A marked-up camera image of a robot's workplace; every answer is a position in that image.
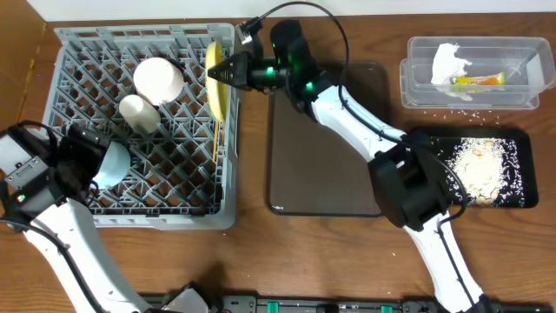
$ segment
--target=clear plastic container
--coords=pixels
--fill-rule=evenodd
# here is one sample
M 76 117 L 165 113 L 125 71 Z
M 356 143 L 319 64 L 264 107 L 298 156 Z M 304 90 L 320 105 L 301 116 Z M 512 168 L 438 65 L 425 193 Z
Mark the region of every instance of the clear plastic container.
M 442 43 L 458 44 L 467 77 L 506 73 L 504 86 L 435 85 L 433 60 Z M 401 99 L 411 109 L 532 110 L 538 94 L 556 85 L 550 44 L 539 37 L 413 37 L 400 64 Z M 452 97 L 457 92 L 466 96 Z

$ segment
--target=gray plastic crate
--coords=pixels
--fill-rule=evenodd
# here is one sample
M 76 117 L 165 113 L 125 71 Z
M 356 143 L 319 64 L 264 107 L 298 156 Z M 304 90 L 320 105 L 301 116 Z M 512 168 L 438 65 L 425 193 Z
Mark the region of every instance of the gray plastic crate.
M 234 53 L 231 24 L 147 25 L 55 29 L 63 47 L 43 122 L 58 133 L 84 125 L 131 153 L 128 175 L 101 190 L 90 206 L 97 227 L 153 227 L 159 230 L 222 230 L 235 221 L 240 99 L 229 89 L 226 123 L 219 129 L 212 161 L 215 119 L 204 88 L 207 45 L 222 42 Z M 133 71 L 145 58 L 164 57 L 178 66 L 182 94 L 158 110 L 152 134 L 134 132 L 118 111 L 134 93 Z

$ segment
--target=wooden table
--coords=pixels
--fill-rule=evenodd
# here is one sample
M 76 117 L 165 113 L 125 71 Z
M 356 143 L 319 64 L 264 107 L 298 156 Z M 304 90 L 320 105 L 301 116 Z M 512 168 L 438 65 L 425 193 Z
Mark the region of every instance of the wooden table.
M 268 30 L 276 21 L 265 23 L 263 42 L 268 43 Z M 194 22 L 201 21 L 48 24 L 22 119 L 42 120 L 60 48 L 54 27 Z M 556 306 L 556 91 L 544 92 L 536 110 L 485 112 L 481 114 L 485 121 L 470 122 L 468 116 L 449 110 L 425 114 L 423 110 L 403 109 L 398 83 L 400 61 L 406 57 L 407 41 L 413 36 L 544 37 L 556 51 L 556 14 L 343 17 L 341 22 L 352 58 L 375 60 L 387 68 L 396 127 L 410 130 L 431 123 L 498 122 L 529 133 L 539 205 L 533 210 L 470 209 L 453 228 L 467 266 L 487 295 Z M 301 23 L 317 60 L 344 57 L 340 33 L 328 19 L 302 18 Z M 195 280 L 215 295 L 228 290 L 364 299 L 434 295 L 413 242 L 388 220 L 281 217 L 271 213 L 263 202 L 268 99 L 254 92 L 246 94 L 240 120 L 240 181 L 234 227 L 215 231 L 99 230 L 136 291 L 162 294 Z M 73 311 L 54 272 L 23 236 L 0 228 L 0 251 L 1 311 Z

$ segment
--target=black container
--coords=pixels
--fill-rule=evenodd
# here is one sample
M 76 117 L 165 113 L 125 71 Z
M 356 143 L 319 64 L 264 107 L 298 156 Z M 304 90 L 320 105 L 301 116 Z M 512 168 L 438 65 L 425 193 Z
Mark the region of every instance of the black container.
M 431 137 L 433 150 L 442 161 L 446 161 L 455 151 L 455 147 L 461 144 L 461 138 L 497 138 L 513 140 L 517 146 L 517 158 L 520 164 L 520 174 L 523 186 L 524 200 L 520 203 L 517 198 L 507 198 L 503 207 L 507 208 L 534 208 L 539 202 L 539 192 L 533 166 L 533 151 L 529 136 L 523 130 L 498 127 L 453 127 L 433 126 L 422 127 L 416 130 L 425 132 Z M 455 195 L 451 200 L 454 204 L 460 203 Z

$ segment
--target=white wall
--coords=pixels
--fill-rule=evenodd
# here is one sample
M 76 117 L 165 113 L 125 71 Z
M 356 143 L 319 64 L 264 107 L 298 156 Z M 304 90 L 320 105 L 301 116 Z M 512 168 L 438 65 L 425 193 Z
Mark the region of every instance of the white wall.
M 255 17 L 284 0 L 27 0 L 47 22 Z M 335 15 L 556 11 L 556 0 L 314 0 Z M 276 17 L 322 15 L 303 5 Z

